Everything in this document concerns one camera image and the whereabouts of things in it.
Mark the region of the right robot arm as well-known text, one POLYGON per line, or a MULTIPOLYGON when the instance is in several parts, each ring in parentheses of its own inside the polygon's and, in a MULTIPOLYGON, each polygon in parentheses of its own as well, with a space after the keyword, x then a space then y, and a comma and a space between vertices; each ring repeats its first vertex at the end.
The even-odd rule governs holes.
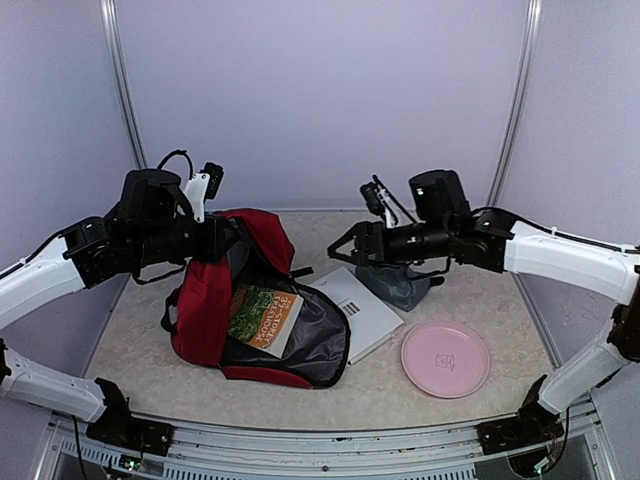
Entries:
POLYGON ((415 214, 403 226, 379 180, 360 191, 378 221, 353 225, 327 249, 329 257, 356 266, 399 267, 443 258, 496 273, 544 277, 601 294, 613 301, 610 326, 558 370, 537 381, 513 419, 511 433, 535 442, 557 416, 583 394, 639 360, 639 250, 544 227, 515 213, 472 209, 453 170, 412 177, 415 214))

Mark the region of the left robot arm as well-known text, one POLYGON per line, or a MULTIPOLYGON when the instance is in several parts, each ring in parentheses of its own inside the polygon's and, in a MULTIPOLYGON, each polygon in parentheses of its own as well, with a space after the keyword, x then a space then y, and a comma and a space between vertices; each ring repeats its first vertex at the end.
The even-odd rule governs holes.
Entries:
MULTIPOLYGON (((187 182, 162 169, 126 175, 119 202, 105 216, 88 217, 52 234, 31 255, 1 273, 1 325, 8 327, 40 307, 120 274, 142 285, 140 273, 168 263, 173 273, 189 260, 216 262, 231 245, 228 222, 208 213, 224 172, 208 163, 187 182)), ((1 347, 1 394, 87 423, 121 445, 140 434, 137 418, 110 381, 87 380, 38 364, 1 347)))

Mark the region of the white large book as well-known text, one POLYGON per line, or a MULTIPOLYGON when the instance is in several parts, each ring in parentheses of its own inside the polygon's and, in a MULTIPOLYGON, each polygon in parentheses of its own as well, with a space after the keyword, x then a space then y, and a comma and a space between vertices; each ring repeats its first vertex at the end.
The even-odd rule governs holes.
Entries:
POLYGON ((345 267, 328 273, 310 286, 324 293, 347 317, 351 329, 349 365, 369 355, 404 325, 398 314, 345 267))

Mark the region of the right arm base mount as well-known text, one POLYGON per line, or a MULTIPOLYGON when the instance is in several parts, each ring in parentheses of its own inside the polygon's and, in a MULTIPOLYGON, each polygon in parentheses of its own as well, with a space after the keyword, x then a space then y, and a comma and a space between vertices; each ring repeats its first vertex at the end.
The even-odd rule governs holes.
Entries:
POLYGON ((546 410, 538 394, 530 394, 515 415, 482 422, 477 432, 483 454, 492 455, 560 438, 565 429, 560 415, 546 410))

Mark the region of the orange treehouse book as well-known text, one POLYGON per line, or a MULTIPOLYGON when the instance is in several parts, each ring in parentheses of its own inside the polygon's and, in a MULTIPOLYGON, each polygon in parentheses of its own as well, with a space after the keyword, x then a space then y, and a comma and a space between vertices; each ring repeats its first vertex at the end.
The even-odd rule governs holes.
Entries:
POLYGON ((240 284, 232 297, 227 333, 282 358, 303 303, 303 297, 296 293, 240 284))

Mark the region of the red student backpack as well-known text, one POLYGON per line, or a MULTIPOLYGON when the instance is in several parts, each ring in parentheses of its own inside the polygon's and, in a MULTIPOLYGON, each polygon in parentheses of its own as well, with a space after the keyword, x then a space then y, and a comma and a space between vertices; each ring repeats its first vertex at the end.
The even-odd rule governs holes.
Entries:
POLYGON ((165 300, 162 328, 175 353, 228 379, 324 389, 341 378, 349 357, 346 315, 324 293, 298 282, 309 269, 292 267, 294 245, 278 215, 257 209, 222 211, 238 241, 216 263, 191 254, 183 283, 165 300), (232 338, 232 297, 240 284, 296 293, 304 303, 282 358, 232 338))

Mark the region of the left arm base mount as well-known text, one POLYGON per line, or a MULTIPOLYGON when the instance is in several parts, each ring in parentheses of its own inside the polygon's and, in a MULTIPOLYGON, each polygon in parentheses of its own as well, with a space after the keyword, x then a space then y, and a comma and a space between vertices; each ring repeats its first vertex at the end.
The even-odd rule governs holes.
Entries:
POLYGON ((104 395, 104 412, 88 423, 86 436, 108 445, 166 457, 173 439, 174 427, 168 423, 136 417, 119 387, 109 380, 97 378, 95 383, 104 395))

